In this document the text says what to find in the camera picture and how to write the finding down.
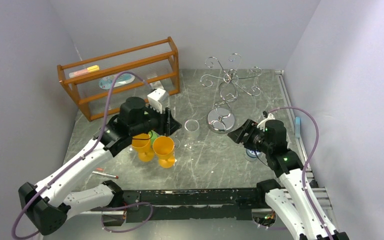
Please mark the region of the clear wine glass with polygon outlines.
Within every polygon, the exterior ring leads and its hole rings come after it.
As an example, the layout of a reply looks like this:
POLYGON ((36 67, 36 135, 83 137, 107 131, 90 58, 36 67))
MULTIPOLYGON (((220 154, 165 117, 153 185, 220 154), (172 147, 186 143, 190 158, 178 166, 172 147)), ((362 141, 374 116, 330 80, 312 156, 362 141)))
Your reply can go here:
POLYGON ((191 151, 198 142, 200 135, 200 124, 195 119, 188 119, 184 123, 184 147, 191 151))

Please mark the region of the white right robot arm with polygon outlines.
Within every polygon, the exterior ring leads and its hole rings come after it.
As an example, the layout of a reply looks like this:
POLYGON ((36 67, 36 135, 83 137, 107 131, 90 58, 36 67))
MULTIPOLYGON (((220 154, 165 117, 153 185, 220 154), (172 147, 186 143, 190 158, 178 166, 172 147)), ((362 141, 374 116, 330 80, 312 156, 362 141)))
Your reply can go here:
POLYGON ((325 214, 308 183, 298 154, 288 148, 287 130, 280 120, 267 120, 263 126, 248 119, 228 133, 236 144, 265 155, 276 179, 257 184, 255 202, 270 207, 296 240, 347 240, 325 214))

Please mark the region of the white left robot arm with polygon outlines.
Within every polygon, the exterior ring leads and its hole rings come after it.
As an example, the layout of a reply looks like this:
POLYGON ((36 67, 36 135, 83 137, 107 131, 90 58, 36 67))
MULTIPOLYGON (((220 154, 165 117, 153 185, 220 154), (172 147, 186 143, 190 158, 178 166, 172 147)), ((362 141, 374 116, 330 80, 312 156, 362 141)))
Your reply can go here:
POLYGON ((21 213, 40 234, 47 236, 84 211, 119 209, 125 204, 124 191, 112 180, 89 190, 74 192, 73 189, 100 164, 129 147, 133 140, 141 140, 140 134, 155 131, 168 137, 181 128, 170 108, 158 110, 156 103, 146 104, 141 97, 128 97, 119 113, 104 120, 104 126, 77 155, 45 179, 36 184, 26 182, 18 189, 21 213))

